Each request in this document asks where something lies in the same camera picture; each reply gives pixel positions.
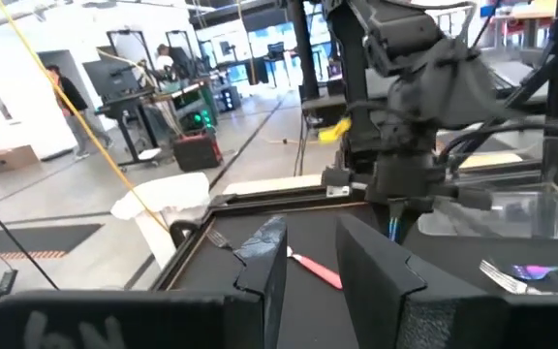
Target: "man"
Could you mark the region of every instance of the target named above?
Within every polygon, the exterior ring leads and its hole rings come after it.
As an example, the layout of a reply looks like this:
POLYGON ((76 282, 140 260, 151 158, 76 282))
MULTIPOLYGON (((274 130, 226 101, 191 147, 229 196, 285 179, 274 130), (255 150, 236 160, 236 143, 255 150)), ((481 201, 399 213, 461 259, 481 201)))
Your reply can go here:
MULTIPOLYGON (((59 67, 56 65, 50 65, 46 67, 46 70, 48 71, 48 75, 50 76, 50 78, 53 79, 55 83, 57 83, 59 88, 62 89, 66 97, 70 100, 73 107, 75 107, 75 109, 83 117, 83 120, 85 121, 87 126, 89 126, 89 129, 92 131, 94 136, 96 136, 99 140, 105 142, 105 148, 107 149, 111 148, 111 146, 113 145, 113 140, 111 139, 111 137, 109 137, 109 135, 107 135, 104 131, 96 127, 87 118, 87 114, 86 114, 87 104, 83 100, 83 97, 81 97, 81 94, 78 92, 73 82, 70 81, 70 79, 62 76, 59 67)), ((68 109, 66 103, 64 103, 64 101, 62 101, 62 99, 59 98, 57 92, 55 92, 55 99, 57 100, 57 105, 64 113, 64 118, 66 119, 66 122, 70 127, 70 130, 73 132, 73 135, 75 135, 75 139, 77 140, 77 144, 78 144, 78 150, 76 154, 77 160, 81 160, 88 157, 89 153, 87 152, 86 147, 87 147, 87 141, 89 141, 89 137, 87 136, 87 132, 85 132, 83 125, 81 125, 77 117, 72 113, 72 111, 68 109)))
POLYGON ((156 69, 159 72, 165 72, 165 67, 171 68, 173 59, 170 57, 170 48, 166 45, 160 44, 157 49, 159 56, 156 58, 156 69))

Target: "concrete floor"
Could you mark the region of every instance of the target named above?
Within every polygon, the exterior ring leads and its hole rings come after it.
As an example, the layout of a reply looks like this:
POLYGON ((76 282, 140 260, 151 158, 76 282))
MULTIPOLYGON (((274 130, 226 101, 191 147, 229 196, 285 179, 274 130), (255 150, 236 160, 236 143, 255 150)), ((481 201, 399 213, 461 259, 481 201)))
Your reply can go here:
MULTIPOLYGON (((294 170, 296 142, 282 144, 282 139, 295 141, 300 127, 300 103, 295 91, 269 90, 246 98, 241 110, 220 117, 218 141, 226 154, 226 163, 259 128, 258 135, 239 155, 225 175, 211 190, 219 194, 233 182, 291 176, 294 170)), ((535 134, 519 138, 504 136, 501 141, 526 147, 537 142, 535 134)), ((116 144, 113 157, 125 159, 123 142, 116 144)), ((318 174, 332 163, 336 144, 309 143, 304 161, 304 174, 318 174)), ((212 180, 221 169, 204 171, 212 180)), ((131 169, 127 177, 134 183, 178 175, 176 164, 159 168, 131 169)), ((37 165, 13 173, 0 174, 0 217, 9 228, 47 227, 100 223, 104 226, 70 254, 61 259, 38 262, 61 288, 146 289, 159 273, 154 263, 138 277, 130 280, 150 255, 134 221, 121 221, 109 215, 113 203, 124 196, 126 187, 109 169, 100 154, 74 162, 67 156, 51 163, 37 165)), ((15 292, 48 288, 47 282, 27 260, 9 261, 19 270, 15 292)), ((0 261, 0 277, 6 265, 0 261)))

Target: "white wall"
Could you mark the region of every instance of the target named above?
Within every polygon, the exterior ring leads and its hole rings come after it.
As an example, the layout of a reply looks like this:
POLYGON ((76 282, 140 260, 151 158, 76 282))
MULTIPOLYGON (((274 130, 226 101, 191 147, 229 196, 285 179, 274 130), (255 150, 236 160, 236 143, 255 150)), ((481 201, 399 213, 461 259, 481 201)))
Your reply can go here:
MULTIPOLYGON (((27 5, 14 4, 9 8, 19 10, 23 7, 27 5)), ((101 106, 102 101, 82 63, 100 59, 96 47, 109 44, 107 30, 142 30, 152 55, 158 45, 167 43, 166 31, 187 30, 195 40, 186 10, 136 4, 118 4, 108 10, 71 5, 46 12, 46 22, 39 22, 31 16, 20 19, 17 25, 37 52, 70 51, 95 107, 101 106)), ((173 38, 172 43, 188 51, 183 40, 178 42, 173 38)), ((199 55, 197 43, 193 42, 192 46, 199 55)), ((129 59, 144 57, 142 46, 133 37, 117 38, 116 47, 129 59)), ((48 80, 7 24, 0 26, 0 95, 15 120, 21 121, 11 126, 0 112, 0 149, 31 144, 37 155, 44 157, 75 145, 48 80)), ((101 123, 105 129, 115 125, 114 121, 103 117, 101 123)))

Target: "computer monitor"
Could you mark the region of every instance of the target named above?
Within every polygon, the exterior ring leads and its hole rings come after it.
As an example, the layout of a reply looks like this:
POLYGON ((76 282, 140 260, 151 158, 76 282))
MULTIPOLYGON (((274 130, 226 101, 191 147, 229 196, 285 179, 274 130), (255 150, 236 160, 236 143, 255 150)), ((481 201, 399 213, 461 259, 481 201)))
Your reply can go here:
POLYGON ((124 62, 95 61, 83 63, 96 93, 103 97, 139 89, 132 67, 124 62))

